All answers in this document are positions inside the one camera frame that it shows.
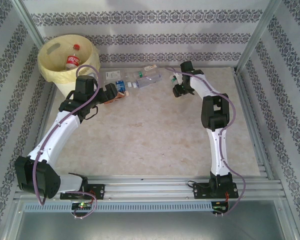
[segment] robotic arm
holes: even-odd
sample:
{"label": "robotic arm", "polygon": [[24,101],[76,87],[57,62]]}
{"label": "robotic arm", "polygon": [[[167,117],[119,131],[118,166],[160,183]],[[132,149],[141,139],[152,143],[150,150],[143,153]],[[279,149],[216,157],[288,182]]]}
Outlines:
{"label": "robotic arm", "polygon": [[195,183],[193,185],[198,190],[197,194],[194,193],[194,198],[223,198],[225,194],[228,194],[229,198],[238,198],[237,185],[233,182],[232,174],[226,166],[226,164],[228,165],[227,130],[223,128],[228,125],[230,120],[229,102],[220,95],[226,98],[228,98],[228,95],[226,93],[220,94],[215,90],[201,70],[194,70],[191,61],[183,62],[180,67],[180,73],[174,71],[174,77],[178,81],[178,84],[173,87],[174,96],[178,98],[185,94],[194,95],[194,91],[196,91],[201,97],[201,122],[207,130],[211,147],[210,180],[209,183],[200,183],[199,185]]}
{"label": "robotic arm", "polygon": [[[38,146],[28,154],[27,157],[19,156],[17,158],[14,165],[18,185],[21,190],[35,193],[32,178],[34,162],[43,142],[56,125],[59,125],[59,127],[54,131],[52,137],[48,139],[38,159],[36,179],[40,196],[51,199],[57,193],[69,191],[81,191],[89,193],[92,190],[91,188],[94,186],[93,184],[88,184],[88,179],[85,176],[74,173],[59,176],[54,171],[54,168],[58,156],[68,138],[79,127],[82,121],[86,120],[86,116],[90,113],[90,110],[96,109],[96,113],[98,113],[98,104],[112,100],[118,94],[118,91],[113,83],[107,84],[105,86],[105,90],[103,90],[103,88],[99,89],[95,98],[88,105],[81,108],[73,115],[70,115],[62,124],[60,124],[61,119],[63,119],[77,107],[86,103],[94,95],[95,84],[97,84],[96,80],[92,76],[78,76],[75,82],[75,90],[71,91],[66,97],[65,101],[61,103],[59,107],[59,113],[57,114],[57,117],[47,134],[44,136]],[[76,195],[72,194],[70,199],[76,199]]]}
{"label": "robotic arm", "polygon": [[[201,70],[194,70],[191,61],[181,64],[181,72],[183,74],[175,73],[179,84],[174,86],[173,93],[176,97],[180,97],[181,95],[188,93],[194,94],[193,92],[196,91],[202,98],[201,122],[208,132],[212,155],[209,183],[200,183],[198,185],[195,185],[195,183],[193,186],[196,188],[197,192],[194,190],[194,198],[222,199],[225,197],[226,193],[229,193],[229,198],[238,198],[238,192],[236,191],[237,186],[233,183],[232,175],[225,166],[225,163],[227,163],[226,130],[222,132],[221,139],[219,136],[221,130],[229,123],[229,103],[224,98],[215,94],[219,92],[217,92],[209,83],[208,86],[210,89],[200,79],[186,75],[195,75],[206,81],[204,73]],[[75,83],[75,90],[71,91],[65,101],[60,105],[59,113],[48,133],[27,157],[18,157],[15,162],[15,171],[18,185],[21,190],[30,193],[35,192],[32,172],[35,159],[39,152],[41,152],[41,155],[39,156],[36,168],[36,179],[40,196],[51,199],[57,193],[73,191],[89,193],[93,188],[96,188],[93,184],[88,184],[88,179],[85,176],[75,173],[59,176],[54,171],[57,158],[66,141],[75,129],[79,127],[82,121],[86,119],[90,110],[96,109],[98,113],[97,104],[112,100],[118,94],[114,84],[107,84],[105,90],[102,88],[99,89],[95,98],[88,105],[73,113],[73,115],[60,124],[61,119],[77,107],[86,103],[94,95],[95,82],[96,80],[92,76],[78,76]],[[59,125],[59,127],[54,131],[52,137],[48,139],[44,149],[40,151],[43,142],[56,125]],[[220,154],[220,141],[223,160]],[[103,199],[103,189],[104,188],[102,188],[101,191],[98,191],[101,192],[101,199]],[[89,196],[78,196],[77,194],[68,193],[64,195],[61,194],[60,198],[71,200],[79,198],[91,199]]]}

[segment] patterned wallpaper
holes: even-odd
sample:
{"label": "patterned wallpaper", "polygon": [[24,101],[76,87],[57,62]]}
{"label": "patterned wallpaper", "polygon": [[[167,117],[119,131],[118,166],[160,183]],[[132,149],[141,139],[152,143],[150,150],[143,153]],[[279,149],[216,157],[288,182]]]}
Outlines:
{"label": "patterned wallpaper", "polygon": [[11,2],[0,0],[0,235],[17,186],[15,160],[33,149],[52,89],[37,54]]}
{"label": "patterned wallpaper", "polygon": [[281,2],[241,77],[300,233],[300,0]]}
{"label": "patterned wallpaper", "polygon": [[79,34],[102,67],[235,66],[269,0],[23,0],[47,41]]}

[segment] wire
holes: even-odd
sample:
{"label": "wire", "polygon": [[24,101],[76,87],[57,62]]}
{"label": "wire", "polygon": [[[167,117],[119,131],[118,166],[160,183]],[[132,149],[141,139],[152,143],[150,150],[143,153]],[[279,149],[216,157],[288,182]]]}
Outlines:
{"label": "wire", "polygon": [[[80,109],[84,108],[86,105],[88,105],[97,95],[97,93],[99,92],[99,89],[100,89],[100,86],[102,84],[102,78],[101,78],[101,75],[100,73],[98,72],[98,70],[94,67],[94,66],[91,66],[91,65],[81,65],[77,68],[76,70],[76,73],[75,73],[75,76],[78,77],[78,74],[79,74],[79,70],[82,69],[82,68],[85,68],[85,67],[88,67],[88,68],[91,68],[95,71],[96,75],[97,75],[97,78],[98,78],[98,85],[96,86],[96,90],[94,92],[94,94],[92,95],[92,97],[86,101],[84,104],[82,104],[81,106],[77,107],[75,110],[73,110],[72,112],[70,112],[69,114],[67,114],[64,118],[62,118],[55,126],[54,128],[52,128],[52,130],[49,132],[49,134],[46,136],[45,140],[43,141],[37,155],[36,155],[36,158],[34,160],[34,163],[33,163],[33,169],[32,169],[32,180],[33,180],[33,188],[34,188],[34,193],[35,193],[35,196],[36,198],[38,199],[38,202],[41,206],[45,205],[45,202],[46,202],[46,197],[43,198],[43,200],[41,200],[40,198],[40,193],[39,193],[39,189],[38,189],[38,183],[37,183],[37,165],[38,165],[38,161],[39,161],[39,158],[40,158],[40,155],[43,153],[43,150],[45,149],[45,146],[47,144],[47,142],[49,141],[49,139],[51,138],[51,136],[53,135],[53,133],[55,132],[55,130],[61,126],[61,124],[67,120],[68,117],[70,117],[72,114],[76,113],[77,111],[79,111]],[[72,192],[67,192],[67,193],[74,193],[74,194],[85,194],[85,195],[89,195],[89,196],[92,196],[93,198],[95,198],[95,201],[97,202],[97,199],[96,199],[96,196],[92,195],[91,193],[88,193],[88,192],[83,192],[83,191],[72,191]]]}
{"label": "wire", "polygon": [[90,214],[92,214],[96,208],[97,208],[97,198],[95,195],[93,195],[92,193],[89,193],[89,192],[84,192],[84,191],[67,191],[66,192],[67,194],[82,194],[82,195],[88,195],[88,196],[91,196],[93,197],[92,200],[95,200],[95,204],[93,204],[93,208],[91,209],[91,211],[89,211],[86,215],[83,215],[83,216],[77,216],[76,215],[76,211],[78,210],[78,208],[74,209],[73,211],[73,216],[75,219],[84,219],[86,217],[88,217]]}
{"label": "wire", "polygon": [[93,114],[92,116],[90,116],[90,117],[88,117],[88,118],[85,118],[84,120],[89,120],[89,119],[92,119],[95,115],[97,115],[98,114],[98,107],[97,107],[97,105],[95,105],[93,108],[91,108],[91,109],[96,109],[96,112],[95,112],[95,114]]}
{"label": "wire", "polygon": [[202,187],[202,188],[204,188],[204,189],[210,188],[209,186],[203,186],[203,185],[201,185],[200,183],[197,183],[196,181],[188,181],[186,184],[187,184],[190,188],[192,188],[192,189],[194,188],[194,184],[197,184],[198,186],[200,186],[200,187]]}
{"label": "wire", "polygon": [[226,203],[226,208],[229,208],[229,193],[226,191],[225,192],[225,201],[224,203]]}
{"label": "wire", "polygon": [[[89,193],[91,193],[91,194],[93,194],[93,195],[96,195],[96,193],[95,193],[94,191],[92,191],[92,190],[90,190]],[[91,200],[91,202],[89,202],[89,204],[92,204],[93,202],[94,202],[94,198],[92,198],[92,200]]]}
{"label": "wire", "polygon": [[220,151],[220,157],[221,157],[221,160],[223,162],[223,164],[229,169],[230,172],[232,172],[233,174],[237,175],[238,177],[240,177],[242,179],[242,182],[243,182],[243,189],[242,189],[242,192],[240,194],[240,196],[238,197],[237,201],[235,202],[235,204],[233,205],[233,207],[227,211],[224,215],[227,215],[229,214],[237,205],[238,203],[240,202],[241,198],[243,197],[245,191],[246,191],[246,181],[245,181],[245,178],[240,175],[239,173],[235,172],[234,170],[232,170],[228,164],[226,163],[225,161],[225,158],[224,158],[224,155],[222,153],[222,133],[223,131],[225,131],[226,129],[228,129],[235,121],[236,119],[236,108],[235,108],[235,105],[233,104],[233,102],[227,98],[226,96],[222,95],[221,93],[218,93],[218,92],[215,92],[213,91],[213,89],[210,87],[210,85],[207,83],[207,81],[205,81],[203,78],[197,76],[197,75],[193,75],[191,73],[186,73],[186,72],[181,72],[181,71],[176,71],[173,67],[165,67],[166,70],[168,71],[171,71],[171,72],[174,72],[175,74],[181,74],[181,75],[187,75],[187,76],[190,76],[190,77],[194,77],[196,79],[199,79],[201,80],[205,85],[206,87],[209,89],[209,91],[212,93],[212,94],[215,94],[215,95],[218,95],[219,97],[225,99],[232,107],[232,111],[233,111],[233,118],[232,120],[229,122],[229,124],[227,126],[225,126],[224,128],[221,129],[220,133],[219,133],[219,151]]}

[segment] table surface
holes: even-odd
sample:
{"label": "table surface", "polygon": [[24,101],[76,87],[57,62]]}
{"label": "table surface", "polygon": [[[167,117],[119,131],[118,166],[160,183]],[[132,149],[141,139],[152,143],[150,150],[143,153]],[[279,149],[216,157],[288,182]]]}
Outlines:
{"label": "table surface", "polygon": [[[228,164],[242,175],[259,176],[231,68],[198,69],[217,91],[227,93],[236,107],[236,120],[226,133]],[[202,100],[197,93],[175,98],[169,80],[171,73],[165,69],[160,72],[161,82],[129,89],[129,96],[98,105],[98,114],[84,120],[65,144],[55,170],[59,174],[86,176],[210,175],[211,149],[201,123]],[[57,90],[46,131],[64,99]]]}

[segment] white robotic arm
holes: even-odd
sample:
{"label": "white robotic arm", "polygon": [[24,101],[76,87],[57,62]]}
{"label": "white robotic arm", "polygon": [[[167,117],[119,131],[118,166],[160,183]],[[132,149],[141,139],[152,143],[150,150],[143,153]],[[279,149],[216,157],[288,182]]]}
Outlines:
{"label": "white robotic arm", "polygon": [[[175,73],[174,76],[178,80],[179,85],[182,85],[183,75],[179,74],[179,73]],[[213,96],[217,96],[215,93],[220,93],[212,87],[212,85],[207,81],[206,76],[204,74],[196,74],[196,76],[198,76],[201,79],[204,79],[206,81],[206,83],[210,86],[210,88],[212,89],[212,91],[210,89],[208,89],[206,84],[199,78],[196,78],[194,76],[190,77],[190,87],[193,88],[198,93],[198,95],[201,97],[202,100],[204,100],[204,97],[207,97],[207,96],[213,97]],[[217,128],[214,131],[211,130],[210,128],[206,128],[206,131],[208,133],[209,140],[210,140],[210,147],[211,147],[211,157],[212,157],[211,172],[215,176],[217,176],[217,175],[225,176],[225,175],[228,175],[228,173],[229,173],[228,168],[224,164],[224,161],[226,163],[228,163],[227,150],[226,150],[226,132],[227,132],[227,130],[224,130],[222,132],[222,138],[221,138],[221,141],[222,141],[221,146],[222,146],[222,153],[223,153],[224,161],[222,161],[222,159],[221,159],[220,148],[219,148],[219,146],[220,146],[219,134],[220,134],[221,130],[222,130],[222,128]]]}
{"label": "white robotic arm", "polygon": [[[77,115],[69,116],[62,124],[60,124],[59,122],[61,121],[61,119],[63,119],[68,114],[69,111],[61,111],[57,114],[55,121],[53,122],[51,128],[46,133],[44,138],[35,147],[35,149],[28,154],[28,157],[31,160],[36,159],[41,145],[46,140],[47,136],[49,135],[51,130],[55,127],[55,125],[60,125],[53,133],[53,136],[46,143],[44,150],[38,160],[38,162],[45,161],[46,164],[49,164],[53,169],[55,168],[58,156],[62,148],[66,144],[71,134],[80,125],[80,120]],[[82,180],[83,179],[80,176],[73,175],[73,174],[60,175],[60,187],[57,192],[64,193],[69,191],[79,191],[82,185]]]}

